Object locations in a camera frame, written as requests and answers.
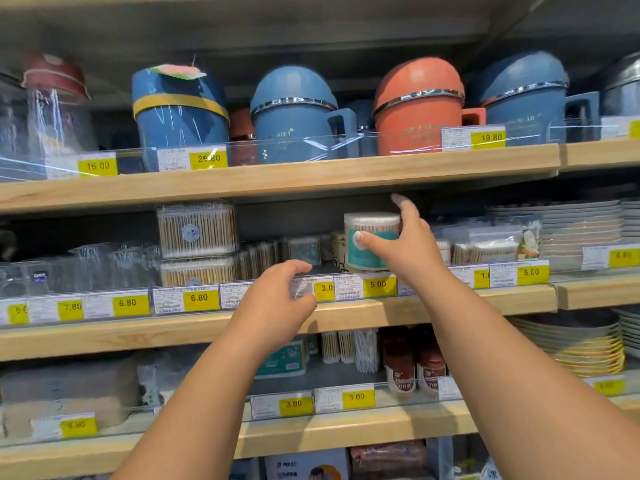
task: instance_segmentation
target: orange mug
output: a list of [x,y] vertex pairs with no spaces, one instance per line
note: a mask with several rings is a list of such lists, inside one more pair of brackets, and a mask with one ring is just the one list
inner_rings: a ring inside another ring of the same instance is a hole
[[393,68],[380,82],[374,119],[380,155],[442,151],[442,128],[486,124],[484,108],[462,109],[465,88],[456,69],[437,57]]

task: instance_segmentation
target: lid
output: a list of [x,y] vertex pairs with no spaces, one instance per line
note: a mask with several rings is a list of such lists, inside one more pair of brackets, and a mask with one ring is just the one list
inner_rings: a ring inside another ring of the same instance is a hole
[[255,128],[251,122],[251,112],[248,107],[238,109],[230,115],[229,138],[255,139]]
[[603,79],[604,90],[640,80],[640,52],[629,54],[605,69]]
[[64,62],[55,55],[44,54],[31,58],[22,75],[22,87],[57,89],[89,99],[80,67]]
[[465,88],[455,67],[438,57],[422,57],[400,64],[376,90],[374,114],[413,99],[448,96],[465,101]]
[[251,99],[251,115],[286,104],[311,104],[329,111],[338,109],[338,102],[322,76],[302,66],[282,66],[268,72]]
[[400,214],[392,212],[351,212],[344,215],[347,227],[360,226],[397,226],[400,224]]
[[529,91],[568,87],[569,76],[555,56],[543,51],[524,52],[482,71],[469,91],[469,103],[485,106]]
[[185,80],[148,68],[133,74],[131,86],[133,102],[154,94],[180,94],[209,99],[222,107],[227,105],[225,90],[208,74],[197,79]]

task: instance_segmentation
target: blue mug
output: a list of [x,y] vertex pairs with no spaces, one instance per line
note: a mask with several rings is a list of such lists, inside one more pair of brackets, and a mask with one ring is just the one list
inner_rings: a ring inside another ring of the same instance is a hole
[[151,171],[158,171],[156,149],[229,141],[225,93],[208,75],[184,80],[142,69],[133,74],[132,96],[143,158]]
[[[486,123],[507,126],[507,146],[599,139],[597,92],[567,96],[569,78],[547,52],[526,52],[487,67],[469,91],[470,102],[486,108]],[[569,110],[582,117],[568,120]]]
[[306,67],[283,66],[264,76],[251,117],[262,164],[358,156],[355,113],[338,109],[326,81]]
[[378,138],[376,137],[376,127],[373,122],[373,100],[357,99],[356,101],[351,101],[345,107],[356,113],[358,133],[362,135],[362,138],[358,140],[360,156],[378,156]]

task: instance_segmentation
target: hand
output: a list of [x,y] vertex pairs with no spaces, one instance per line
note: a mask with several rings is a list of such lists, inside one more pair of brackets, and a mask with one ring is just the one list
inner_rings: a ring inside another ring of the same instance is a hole
[[413,202],[398,194],[392,194],[391,200],[400,208],[402,217],[402,232],[398,239],[390,241],[364,231],[357,238],[364,247],[384,259],[400,281],[416,290],[430,275],[447,267],[429,225],[420,218]]
[[287,345],[316,309],[313,293],[299,300],[289,295],[293,277],[310,270],[310,264],[297,259],[271,266],[253,282],[236,308],[227,330],[238,332],[247,350],[260,355],[260,361]]

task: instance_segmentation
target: yellow band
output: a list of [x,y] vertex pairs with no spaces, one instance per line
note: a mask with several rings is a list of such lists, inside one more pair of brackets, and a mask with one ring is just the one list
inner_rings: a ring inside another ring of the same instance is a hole
[[198,109],[206,109],[215,112],[224,119],[229,121],[229,113],[225,108],[220,106],[211,99],[204,99],[197,96],[188,96],[185,94],[149,94],[138,99],[133,103],[133,117],[135,118],[140,112],[158,106],[188,106],[197,107]]

